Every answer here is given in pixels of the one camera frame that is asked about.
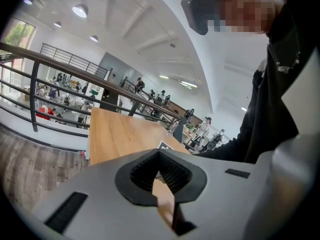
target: wooden panel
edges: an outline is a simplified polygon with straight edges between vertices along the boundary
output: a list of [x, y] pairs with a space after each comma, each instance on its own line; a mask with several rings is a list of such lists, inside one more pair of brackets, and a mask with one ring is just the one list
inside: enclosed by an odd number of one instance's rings
[[4, 193], [31, 211], [59, 184], [88, 166], [84, 156], [42, 146], [0, 126], [0, 179]]
[[[183, 107], [175, 104], [174, 102], [170, 101], [170, 104], [169, 104], [169, 110], [171, 111], [174, 111], [174, 110], [177, 110], [178, 111], [178, 114], [179, 116], [184, 116], [185, 113], [186, 113], [186, 109], [184, 109]], [[195, 115], [193, 115], [190, 119], [190, 123], [194, 126], [196, 126], [197, 123], [202, 123], [203, 121], [199, 118], [199, 117], [196, 117]]]
[[190, 154], [157, 122], [93, 108], [90, 123], [90, 164], [155, 149], [164, 141], [174, 150]]

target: chair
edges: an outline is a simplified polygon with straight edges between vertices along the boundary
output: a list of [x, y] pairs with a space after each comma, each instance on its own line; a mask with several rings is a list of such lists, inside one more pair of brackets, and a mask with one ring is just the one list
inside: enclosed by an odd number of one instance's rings
[[185, 117], [182, 117], [178, 124], [178, 127], [173, 132], [173, 137], [175, 137], [175, 139], [180, 143], [182, 142], [182, 132], [184, 130], [184, 125], [186, 123], [187, 123], [187, 119]]

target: black rubber pad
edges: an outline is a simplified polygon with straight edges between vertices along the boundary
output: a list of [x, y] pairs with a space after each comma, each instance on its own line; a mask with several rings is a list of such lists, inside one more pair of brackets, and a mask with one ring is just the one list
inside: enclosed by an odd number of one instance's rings
[[74, 192], [67, 200], [54, 212], [45, 224], [58, 233], [62, 233], [72, 221], [80, 207], [83, 205], [88, 195]]
[[245, 179], [249, 178], [250, 172], [245, 172], [241, 170], [235, 170], [235, 169], [228, 169], [225, 171], [226, 174], [232, 174], [234, 176], [242, 177]]

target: black jacket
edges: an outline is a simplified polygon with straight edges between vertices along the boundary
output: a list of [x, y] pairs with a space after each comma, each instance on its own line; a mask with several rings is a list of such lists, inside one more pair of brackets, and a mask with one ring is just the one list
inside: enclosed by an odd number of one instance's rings
[[[272, 23], [265, 73], [263, 78], [259, 71], [253, 75], [251, 101], [237, 139], [198, 156], [255, 163], [261, 153], [274, 150], [281, 142], [298, 134], [281, 97], [304, 68], [316, 41], [308, 24], [294, 12], [287, 3]], [[301, 52], [299, 64], [287, 74], [279, 72], [277, 61], [282, 66], [291, 66], [296, 59], [297, 35]]]

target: vr headset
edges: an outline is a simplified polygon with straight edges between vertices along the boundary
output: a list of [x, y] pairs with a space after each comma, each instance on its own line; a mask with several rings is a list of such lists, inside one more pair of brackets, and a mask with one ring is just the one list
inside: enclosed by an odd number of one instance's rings
[[218, 20], [219, 13], [215, 10], [214, 0], [182, 0], [182, 8], [188, 20], [190, 28], [200, 35], [208, 33], [208, 20]]

